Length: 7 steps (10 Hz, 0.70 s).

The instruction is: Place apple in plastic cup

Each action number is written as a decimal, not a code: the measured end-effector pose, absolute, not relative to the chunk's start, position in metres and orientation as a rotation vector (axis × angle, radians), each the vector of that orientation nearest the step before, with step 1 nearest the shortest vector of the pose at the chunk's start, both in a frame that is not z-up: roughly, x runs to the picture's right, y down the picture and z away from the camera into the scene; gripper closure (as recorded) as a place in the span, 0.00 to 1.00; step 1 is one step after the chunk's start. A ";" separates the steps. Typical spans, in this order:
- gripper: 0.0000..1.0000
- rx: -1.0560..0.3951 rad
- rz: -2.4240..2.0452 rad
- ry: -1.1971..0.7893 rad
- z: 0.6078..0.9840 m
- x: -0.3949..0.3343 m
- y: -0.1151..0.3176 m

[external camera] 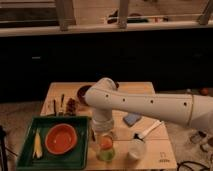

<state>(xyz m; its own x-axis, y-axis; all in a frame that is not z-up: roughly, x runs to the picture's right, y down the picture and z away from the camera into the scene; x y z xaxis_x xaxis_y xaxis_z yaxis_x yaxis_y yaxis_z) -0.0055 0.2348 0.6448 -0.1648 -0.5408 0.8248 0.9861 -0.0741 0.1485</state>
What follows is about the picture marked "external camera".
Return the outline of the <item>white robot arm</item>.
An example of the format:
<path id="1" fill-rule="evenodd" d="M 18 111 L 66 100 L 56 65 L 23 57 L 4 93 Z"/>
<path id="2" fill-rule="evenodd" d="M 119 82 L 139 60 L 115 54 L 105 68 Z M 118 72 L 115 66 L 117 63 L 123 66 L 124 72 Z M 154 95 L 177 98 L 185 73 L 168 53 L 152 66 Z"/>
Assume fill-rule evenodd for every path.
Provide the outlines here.
<path id="1" fill-rule="evenodd" d="M 213 134 L 213 97 L 192 94 L 133 94 L 121 92 L 110 78 L 102 78 L 85 93 L 96 132 L 114 127 L 113 110 L 187 126 Z"/>

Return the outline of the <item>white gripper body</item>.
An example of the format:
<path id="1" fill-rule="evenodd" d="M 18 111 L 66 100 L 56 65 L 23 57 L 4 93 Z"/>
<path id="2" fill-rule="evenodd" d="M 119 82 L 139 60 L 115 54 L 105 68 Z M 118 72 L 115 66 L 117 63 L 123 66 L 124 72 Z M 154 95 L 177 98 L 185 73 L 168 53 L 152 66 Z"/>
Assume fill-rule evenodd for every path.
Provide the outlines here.
<path id="1" fill-rule="evenodd" d="M 92 130 L 96 135 L 109 133 L 114 128 L 114 119 L 111 110 L 92 109 Z"/>

